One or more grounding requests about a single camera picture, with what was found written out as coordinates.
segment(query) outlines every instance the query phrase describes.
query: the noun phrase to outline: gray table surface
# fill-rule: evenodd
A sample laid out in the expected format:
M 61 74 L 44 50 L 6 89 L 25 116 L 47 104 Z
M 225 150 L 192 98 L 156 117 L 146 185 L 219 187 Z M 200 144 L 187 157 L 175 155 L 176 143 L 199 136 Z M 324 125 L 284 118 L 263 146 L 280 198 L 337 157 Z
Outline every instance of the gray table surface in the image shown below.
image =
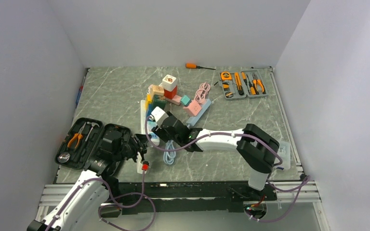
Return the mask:
M 290 142 L 290 136 L 280 109 L 270 69 L 260 69 L 268 96 L 259 99 L 227 101 L 218 85 L 213 86 L 222 71 L 241 71 L 248 67 L 216 67 L 216 70 L 186 69 L 185 67 L 95 67 L 87 74 L 84 89 L 77 106 L 73 122 L 78 118 L 88 117 L 131 128 L 140 133 L 140 100 L 145 99 L 147 88 L 158 85 L 167 74 L 179 78 L 178 95 L 193 98 L 202 82 L 211 84 L 209 98 L 213 104 L 202 116 L 195 127 L 210 130 L 235 130 L 253 123 L 269 133 L 278 141 Z M 181 106 L 169 104 L 170 110 L 178 119 L 186 122 L 189 116 Z M 298 180 L 295 156 L 296 149 L 291 149 L 291 168 L 274 170 L 271 180 Z M 202 153 L 177 152 L 175 163 L 166 165 L 162 152 L 148 148 L 145 159 L 151 162 L 151 168 L 145 180 L 147 182 L 164 181 L 221 181 L 248 180 L 250 167 L 235 150 L 207 151 Z M 75 183 L 81 170 L 60 167 L 57 183 Z M 140 182 L 141 174 L 136 172 L 136 164 L 126 161 L 116 175 L 121 182 Z

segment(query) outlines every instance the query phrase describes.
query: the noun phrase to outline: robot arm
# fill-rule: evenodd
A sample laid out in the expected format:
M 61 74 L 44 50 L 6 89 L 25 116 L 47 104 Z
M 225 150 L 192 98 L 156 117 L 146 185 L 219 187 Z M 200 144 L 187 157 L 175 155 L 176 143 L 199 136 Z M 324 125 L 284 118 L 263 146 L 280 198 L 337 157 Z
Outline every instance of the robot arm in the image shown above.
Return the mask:
M 234 131 L 210 131 L 202 128 L 188 128 L 170 112 L 159 107 L 152 113 L 157 126 L 152 131 L 167 142 L 174 140 L 188 152 L 207 150 L 237 150 L 252 168 L 249 186 L 261 191 L 270 176 L 277 157 L 279 143 L 254 124 Z
M 148 162 L 144 161 L 146 153 L 146 138 L 144 135 L 132 135 L 127 141 L 115 140 L 109 152 L 98 149 L 84 166 L 79 179 L 67 193 L 66 197 L 49 213 L 42 222 L 32 221 L 27 231 L 79 231 L 87 220 L 102 203 L 109 198 L 109 191 L 119 195 L 118 179 L 115 173 L 118 162 L 133 159 L 140 164 L 145 174 Z M 104 153 L 115 153 L 113 156 Z

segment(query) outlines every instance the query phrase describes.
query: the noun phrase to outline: orange screwdriver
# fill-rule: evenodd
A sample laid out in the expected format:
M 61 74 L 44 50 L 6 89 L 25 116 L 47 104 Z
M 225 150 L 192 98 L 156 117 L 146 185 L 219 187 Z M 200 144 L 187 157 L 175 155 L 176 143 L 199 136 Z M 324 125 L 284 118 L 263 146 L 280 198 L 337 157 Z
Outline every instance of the orange screwdriver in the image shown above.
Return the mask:
M 185 64 L 185 67 L 188 68 L 188 69 L 209 69 L 209 70 L 216 70 L 216 69 L 213 69 L 213 68 L 207 68 L 207 67 L 203 67 L 203 66 L 197 66 L 196 64 Z
M 247 79 L 246 79 L 247 74 L 245 74 L 244 72 L 242 72 L 242 76 L 243 76 L 243 81 L 245 81 L 246 87 L 248 87 L 248 91 L 249 91 L 249 88 L 250 88 L 250 94 L 255 95 L 256 94 L 256 90 L 254 89 L 254 87 L 250 83 L 250 81 L 249 82 L 247 81 Z

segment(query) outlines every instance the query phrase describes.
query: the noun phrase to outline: pink block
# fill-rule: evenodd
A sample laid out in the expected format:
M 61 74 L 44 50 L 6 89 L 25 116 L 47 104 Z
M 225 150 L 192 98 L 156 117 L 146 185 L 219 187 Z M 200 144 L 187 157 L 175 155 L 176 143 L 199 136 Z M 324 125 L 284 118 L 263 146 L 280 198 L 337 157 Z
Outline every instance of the pink block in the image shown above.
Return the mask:
M 188 106 L 183 108 L 189 116 L 196 116 L 202 110 L 202 107 L 195 100 L 192 100 Z
M 165 98 L 168 102 L 172 102 L 175 105 L 180 105 L 181 104 L 181 96 L 175 95 L 172 99 Z

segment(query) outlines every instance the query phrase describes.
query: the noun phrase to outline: charging cable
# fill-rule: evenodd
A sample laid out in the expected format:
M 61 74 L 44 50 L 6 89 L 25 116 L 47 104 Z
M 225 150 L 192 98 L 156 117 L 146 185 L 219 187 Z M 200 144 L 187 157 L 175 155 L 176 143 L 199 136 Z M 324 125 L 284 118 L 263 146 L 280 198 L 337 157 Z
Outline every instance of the charging cable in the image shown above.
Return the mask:
M 169 140 L 165 144 L 165 149 L 168 151 L 164 151 L 163 156 L 164 163 L 167 165 L 172 165 L 176 157 L 176 151 L 173 151 L 173 149 L 175 149 L 175 147 L 173 146 L 173 140 Z
M 199 104 L 204 104 L 206 102 L 206 98 L 208 97 L 208 93 L 211 90 L 211 86 L 209 83 L 204 82 L 201 83 L 197 92 L 195 92 L 194 100 Z

